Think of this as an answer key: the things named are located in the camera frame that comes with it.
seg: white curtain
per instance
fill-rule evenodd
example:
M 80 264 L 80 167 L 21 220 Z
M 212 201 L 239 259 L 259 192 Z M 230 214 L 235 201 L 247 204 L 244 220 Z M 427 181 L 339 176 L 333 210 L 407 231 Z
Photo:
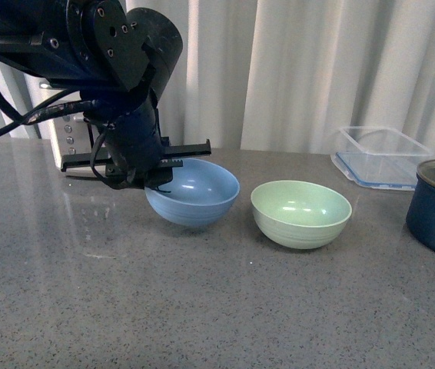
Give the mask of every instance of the white curtain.
M 122 5 L 163 13 L 184 39 L 160 103 L 173 144 L 330 153 L 339 127 L 383 125 L 435 151 L 435 0 Z M 26 85 L 33 104 L 47 97 Z

